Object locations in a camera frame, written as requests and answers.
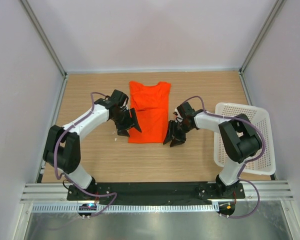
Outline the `orange t shirt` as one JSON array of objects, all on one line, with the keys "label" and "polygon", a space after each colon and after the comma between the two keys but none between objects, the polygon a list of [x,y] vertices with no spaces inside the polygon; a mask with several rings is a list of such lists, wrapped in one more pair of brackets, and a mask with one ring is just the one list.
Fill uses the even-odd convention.
[{"label": "orange t shirt", "polygon": [[135,109],[141,132],[131,129],[128,143],[163,143],[168,130],[170,90],[171,84],[165,81],[153,86],[129,82],[130,107]]}]

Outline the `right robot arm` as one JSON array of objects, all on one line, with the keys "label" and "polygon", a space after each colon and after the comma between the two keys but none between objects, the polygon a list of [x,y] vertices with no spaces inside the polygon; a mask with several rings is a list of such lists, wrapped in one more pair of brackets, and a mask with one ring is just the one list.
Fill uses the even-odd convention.
[{"label": "right robot arm", "polygon": [[241,113],[237,116],[222,116],[194,110],[185,101],[175,109],[176,118],[168,122],[163,144],[170,147],[186,142],[186,134],[193,130],[210,130],[221,136],[227,160],[215,179],[215,192],[221,198],[231,195],[240,180],[246,164],[259,159],[265,152],[266,141],[261,132]]}]

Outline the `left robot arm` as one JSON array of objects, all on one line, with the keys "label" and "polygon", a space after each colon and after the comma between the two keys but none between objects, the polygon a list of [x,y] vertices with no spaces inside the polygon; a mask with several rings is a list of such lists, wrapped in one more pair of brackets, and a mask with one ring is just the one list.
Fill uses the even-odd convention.
[{"label": "left robot arm", "polygon": [[129,137],[129,130],[138,132],[134,108],[128,108],[129,97],[115,89],[111,95],[91,101],[91,108],[83,115],[63,126],[53,125],[47,135],[43,160],[54,169],[55,177],[65,177],[85,200],[97,195],[96,180],[81,165],[81,142],[98,126],[113,121],[117,135]]}]

